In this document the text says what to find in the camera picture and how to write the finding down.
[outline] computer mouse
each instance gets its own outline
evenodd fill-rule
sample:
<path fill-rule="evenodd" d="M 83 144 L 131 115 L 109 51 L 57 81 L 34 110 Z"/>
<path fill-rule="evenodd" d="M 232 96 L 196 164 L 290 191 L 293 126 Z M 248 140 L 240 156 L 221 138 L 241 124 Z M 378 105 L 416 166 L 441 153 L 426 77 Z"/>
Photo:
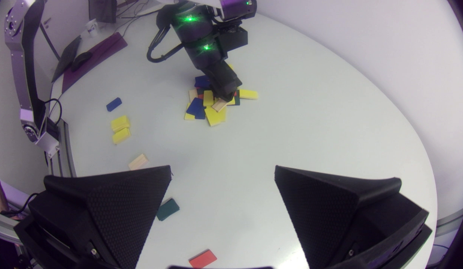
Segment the computer mouse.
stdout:
<path fill-rule="evenodd" d="M 70 66 L 70 70 L 72 72 L 77 71 L 77 69 L 80 68 L 91 57 L 92 57 L 92 53 L 89 51 L 80 54 L 79 56 L 77 56 L 77 58 L 74 60 L 74 62 Z"/>

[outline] red block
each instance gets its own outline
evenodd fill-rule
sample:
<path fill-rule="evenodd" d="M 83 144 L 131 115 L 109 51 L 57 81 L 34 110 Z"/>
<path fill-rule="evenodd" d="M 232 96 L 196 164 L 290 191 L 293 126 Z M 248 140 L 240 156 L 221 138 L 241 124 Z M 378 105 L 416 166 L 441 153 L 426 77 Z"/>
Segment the red block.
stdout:
<path fill-rule="evenodd" d="M 188 262 L 193 268 L 203 268 L 216 260 L 217 257 L 215 257 L 211 250 L 207 249 L 205 252 L 202 252 L 198 256 L 191 258 Z"/>

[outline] round white table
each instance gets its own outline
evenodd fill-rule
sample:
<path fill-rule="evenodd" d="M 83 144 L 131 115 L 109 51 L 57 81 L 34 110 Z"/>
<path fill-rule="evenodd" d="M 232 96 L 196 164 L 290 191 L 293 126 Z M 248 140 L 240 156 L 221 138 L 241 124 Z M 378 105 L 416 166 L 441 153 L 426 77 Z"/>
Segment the round white table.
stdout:
<path fill-rule="evenodd" d="M 171 165 L 180 211 L 155 219 L 138 269 L 189 266 L 205 249 L 210 268 L 307 268 L 305 255 L 274 182 L 275 165 L 330 174 L 400 177 L 401 193 L 429 211 L 436 225 L 436 189 L 426 151 L 406 118 L 364 75 L 312 39 L 267 17 L 243 21 L 249 44 L 229 64 L 259 100 L 227 108 L 227 121 L 185 121 L 196 70 L 184 50 L 159 64 L 146 60 L 155 14 L 128 29 L 128 46 L 78 80 L 64 95 L 77 176 L 128 170 L 144 153 L 146 167 Z M 102 29 L 108 36 L 116 26 Z M 81 51 L 99 38 L 83 36 Z M 178 38 L 170 31 L 154 55 Z M 52 96 L 60 95 L 59 79 Z M 120 97 L 112 112 L 105 105 Z M 112 143 L 110 121 L 127 115 L 131 134 Z M 424 268 L 434 232 L 406 268 Z"/>

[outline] robotic arm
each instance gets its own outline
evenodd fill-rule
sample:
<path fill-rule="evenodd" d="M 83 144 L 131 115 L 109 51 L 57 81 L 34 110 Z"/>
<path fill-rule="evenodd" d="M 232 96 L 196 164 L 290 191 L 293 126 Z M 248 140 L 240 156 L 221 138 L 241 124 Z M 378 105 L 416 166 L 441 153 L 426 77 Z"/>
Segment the robotic arm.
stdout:
<path fill-rule="evenodd" d="M 147 52 L 153 63 L 166 60 L 181 48 L 185 48 L 194 66 L 210 79 L 210 88 L 216 97 L 229 102 L 237 87 L 242 85 L 225 59 L 228 51 L 248 44 L 248 32 L 240 24 L 257 12 L 257 0 L 199 0 L 201 5 L 182 1 L 166 5 L 157 15 L 158 34 Z M 182 42 L 160 58 L 151 52 L 173 26 Z"/>
<path fill-rule="evenodd" d="M 149 46 L 147 59 L 158 63 L 185 48 L 194 66 L 210 79 L 211 90 L 215 96 L 231 101 L 242 82 L 225 59 L 228 58 L 228 51 L 248 43 L 248 32 L 240 27 L 240 24 L 243 19 L 255 16 L 257 0 L 173 2 L 176 4 L 166 5 L 158 12 L 156 22 L 159 32 Z M 66 124 L 61 121 L 63 124 L 59 127 L 54 123 L 46 115 L 46 102 L 37 95 L 33 41 L 40 26 L 44 5 L 44 0 L 17 0 L 6 15 L 4 36 L 10 49 L 23 130 L 31 142 L 42 148 L 47 157 L 52 158 L 62 146 L 59 145 L 59 141 Z M 153 58 L 151 52 L 162 41 L 170 27 L 174 28 L 181 44 L 166 55 Z M 68 163 L 72 165 L 69 153 L 67 156 Z"/>
<path fill-rule="evenodd" d="M 18 0 L 4 22 L 12 72 L 21 105 L 21 123 L 28 139 L 51 158 L 59 151 L 59 129 L 46 116 L 45 102 L 37 95 L 34 74 L 34 38 L 44 10 L 43 0 Z"/>

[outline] purple mat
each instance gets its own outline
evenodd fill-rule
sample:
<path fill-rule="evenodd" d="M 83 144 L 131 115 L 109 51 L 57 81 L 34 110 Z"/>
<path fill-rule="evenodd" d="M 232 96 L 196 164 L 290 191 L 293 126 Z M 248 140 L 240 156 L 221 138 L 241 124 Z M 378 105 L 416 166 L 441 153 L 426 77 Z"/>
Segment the purple mat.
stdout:
<path fill-rule="evenodd" d="M 95 45 L 89 50 L 92 53 L 92 57 L 86 61 L 83 66 L 75 72 L 72 72 L 70 68 L 64 72 L 62 93 L 68 90 L 72 85 L 74 85 L 74 83 L 77 82 L 77 80 L 83 77 L 83 75 L 85 75 L 88 71 L 92 70 L 92 68 L 96 67 L 108 57 L 114 55 L 117 51 L 125 48 L 127 45 L 127 42 L 125 42 L 125 39 L 123 39 L 120 33 L 112 34 L 104 41 Z"/>

